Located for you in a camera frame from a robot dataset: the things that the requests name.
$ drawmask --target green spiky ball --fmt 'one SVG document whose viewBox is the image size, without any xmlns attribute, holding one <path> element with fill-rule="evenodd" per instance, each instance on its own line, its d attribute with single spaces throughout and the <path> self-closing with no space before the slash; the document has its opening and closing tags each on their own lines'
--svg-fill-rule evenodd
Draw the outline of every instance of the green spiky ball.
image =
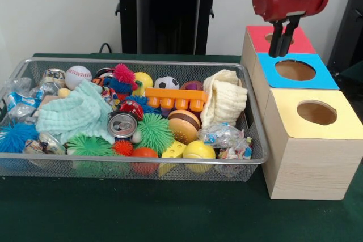
<svg viewBox="0 0 363 242">
<path fill-rule="evenodd" d="M 174 135 L 169 128 L 168 119 L 155 113 L 145 113 L 143 120 L 139 122 L 142 140 L 137 147 L 153 149 L 159 156 L 174 142 Z"/>
<path fill-rule="evenodd" d="M 79 135 L 68 142 L 68 151 L 78 156 L 117 156 L 102 137 Z M 101 161 L 73 161 L 73 168 L 82 177 L 123 177 L 130 172 L 129 163 Z"/>
</svg>

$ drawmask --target wooden box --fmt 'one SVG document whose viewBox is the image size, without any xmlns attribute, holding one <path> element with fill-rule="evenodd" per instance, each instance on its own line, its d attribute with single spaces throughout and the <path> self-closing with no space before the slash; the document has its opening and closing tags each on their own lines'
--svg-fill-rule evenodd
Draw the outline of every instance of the wooden box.
<svg viewBox="0 0 363 242">
<path fill-rule="evenodd" d="M 343 199 L 363 157 L 363 125 L 343 93 L 271 89 L 264 117 L 272 199 Z"/>
<path fill-rule="evenodd" d="M 241 64 L 247 68 L 250 78 L 253 77 L 257 53 L 268 53 L 272 39 L 273 25 L 247 26 L 244 36 Z M 293 35 L 290 53 L 316 53 L 301 27 Z"/>
<path fill-rule="evenodd" d="M 319 55 L 305 53 L 278 58 L 258 53 L 252 85 L 262 120 L 271 88 L 339 89 Z"/>
</svg>

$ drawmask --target metal basket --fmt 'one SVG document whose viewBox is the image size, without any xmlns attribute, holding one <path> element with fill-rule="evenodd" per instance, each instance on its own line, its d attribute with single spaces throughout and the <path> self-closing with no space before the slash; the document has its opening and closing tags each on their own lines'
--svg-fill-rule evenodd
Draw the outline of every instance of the metal basket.
<svg viewBox="0 0 363 242">
<path fill-rule="evenodd" d="M 164 61 L 92 60 L 71 58 L 31 58 L 23 61 L 11 78 L 29 77 L 33 87 L 38 85 L 44 70 L 59 68 L 67 70 L 74 65 L 87 67 L 92 74 L 103 67 L 126 64 L 133 71 L 144 71 L 153 79 L 166 75 L 176 78 L 180 84 L 189 80 L 203 81 L 221 69 L 237 72 L 242 85 L 248 89 L 246 110 L 241 114 L 237 128 L 244 129 L 252 137 L 251 160 L 222 159 L 165 159 L 131 158 L 121 156 L 73 156 L 32 155 L 0 153 L 1 176 L 38 177 L 95 177 L 125 179 L 161 180 L 203 180 L 203 181 L 247 181 L 256 167 L 267 160 L 269 148 L 259 116 L 255 95 L 247 70 L 233 63 L 197 63 Z M 0 91 L 3 99 L 5 90 Z M 2 125 L 10 120 L 5 115 Z"/>
</svg>

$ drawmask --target white wall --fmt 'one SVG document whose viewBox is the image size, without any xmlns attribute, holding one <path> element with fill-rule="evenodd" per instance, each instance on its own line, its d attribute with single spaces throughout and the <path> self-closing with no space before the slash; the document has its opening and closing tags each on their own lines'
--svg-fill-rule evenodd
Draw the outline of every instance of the white wall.
<svg viewBox="0 0 363 242">
<path fill-rule="evenodd" d="M 302 26 L 328 60 L 347 0 L 330 0 L 319 15 Z M 0 0 L 0 81 L 34 52 L 91 53 L 107 41 L 120 51 L 119 0 Z M 214 0 L 208 54 L 241 54 L 244 28 L 263 24 L 251 0 Z"/>
</svg>

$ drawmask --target black stand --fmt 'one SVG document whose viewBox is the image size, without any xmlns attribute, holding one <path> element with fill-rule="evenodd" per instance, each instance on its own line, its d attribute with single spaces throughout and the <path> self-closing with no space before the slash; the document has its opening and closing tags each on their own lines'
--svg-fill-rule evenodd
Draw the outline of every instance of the black stand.
<svg viewBox="0 0 363 242">
<path fill-rule="evenodd" d="M 349 0 L 328 67 L 341 73 L 363 60 L 363 0 Z"/>
<path fill-rule="evenodd" d="M 120 0 L 123 53 L 205 54 L 213 0 Z"/>
</svg>

